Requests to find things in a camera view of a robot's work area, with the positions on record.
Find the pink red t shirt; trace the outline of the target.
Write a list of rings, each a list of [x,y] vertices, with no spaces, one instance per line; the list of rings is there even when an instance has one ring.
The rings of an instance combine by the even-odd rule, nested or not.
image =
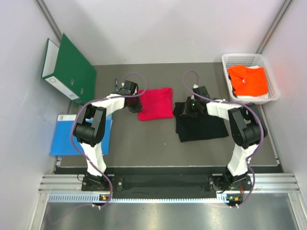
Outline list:
[[[138,113],[140,121],[173,118],[173,89],[161,88],[146,90],[140,96],[142,110]]]

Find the black t shirt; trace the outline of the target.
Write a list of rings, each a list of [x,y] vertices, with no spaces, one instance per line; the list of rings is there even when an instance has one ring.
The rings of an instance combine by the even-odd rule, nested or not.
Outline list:
[[[176,119],[176,133],[181,142],[229,136],[223,119],[207,114],[199,114],[196,118],[183,115],[184,105],[184,102],[176,102],[173,110]]]

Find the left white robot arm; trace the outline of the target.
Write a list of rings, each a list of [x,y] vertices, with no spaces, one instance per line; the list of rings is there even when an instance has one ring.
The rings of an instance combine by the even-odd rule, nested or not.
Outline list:
[[[142,109],[138,84],[126,80],[118,92],[106,98],[87,103],[75,118],[71,137],[80,143],[79,149],[73,139],[71,143],[87,162],[87,171],[82,181],[82,191],[104,191],[111,188],[111,181],[105,175],[107,169],[103,158],[102,140],[106,132],[106,118],[125,107],[132,113]]]

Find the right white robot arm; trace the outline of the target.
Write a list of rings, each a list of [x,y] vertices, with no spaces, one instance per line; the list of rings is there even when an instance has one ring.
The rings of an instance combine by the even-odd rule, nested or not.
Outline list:
[[[221,190],[234,190],[246,179],[250,160],[267,135],[263,119],[254,103],[231,103],[224,99],[211,99],[206,87],[196,84],[189,91],[193,96],[187,101],[188,111],[204,111],[229,122],[235,146],[223,173]]]

